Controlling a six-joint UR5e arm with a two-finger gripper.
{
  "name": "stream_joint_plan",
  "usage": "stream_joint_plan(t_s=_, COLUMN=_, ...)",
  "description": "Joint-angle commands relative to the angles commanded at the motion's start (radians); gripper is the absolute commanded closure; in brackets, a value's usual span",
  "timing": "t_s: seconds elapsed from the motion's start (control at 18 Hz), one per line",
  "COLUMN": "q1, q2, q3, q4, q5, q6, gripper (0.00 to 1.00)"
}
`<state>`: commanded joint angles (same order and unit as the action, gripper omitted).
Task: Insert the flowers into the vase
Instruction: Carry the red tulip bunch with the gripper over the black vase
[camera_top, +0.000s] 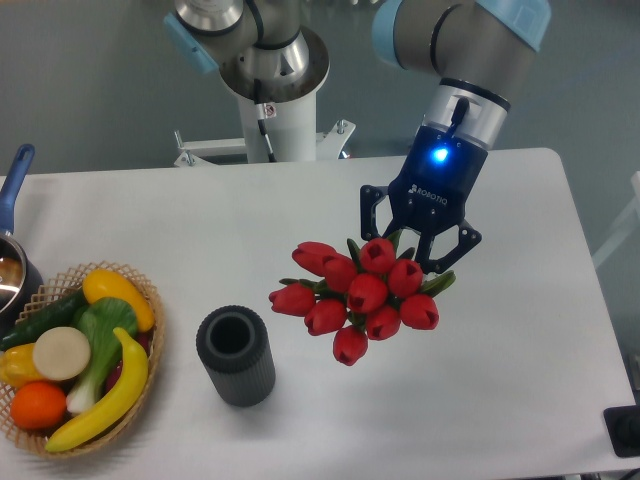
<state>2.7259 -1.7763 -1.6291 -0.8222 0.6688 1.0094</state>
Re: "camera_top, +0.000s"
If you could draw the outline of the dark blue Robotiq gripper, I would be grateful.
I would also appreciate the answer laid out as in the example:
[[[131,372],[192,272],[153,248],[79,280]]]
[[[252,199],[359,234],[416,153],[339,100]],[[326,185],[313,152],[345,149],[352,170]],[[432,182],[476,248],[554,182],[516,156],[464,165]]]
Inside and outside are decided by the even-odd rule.
[[[420,235],[416,261],[423,273],[445,273],[483,239],[464,218],[466,201],[487,155],[473,143],[420,127],[389,187],[360,187],[361,238],[388,238],[397,230],[411,229]],[[387,196],[392,220],[380,234],[376,211]]]

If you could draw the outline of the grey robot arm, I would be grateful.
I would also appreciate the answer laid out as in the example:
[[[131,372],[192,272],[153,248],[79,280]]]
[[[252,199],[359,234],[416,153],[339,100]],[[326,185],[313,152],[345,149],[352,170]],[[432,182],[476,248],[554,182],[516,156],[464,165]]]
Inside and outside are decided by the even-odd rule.
[[[441,274],[481,239],[465,204],[551,19],[545,1],[386,1],[371,29],[376,54],[440,82],[398,176],[360,190],[361,235],[415,232],[416,261]],[[177,1],[164,18],[176,48],[236,97],[252,163],[314,161],[316,94],[330,61],[296,1]]]

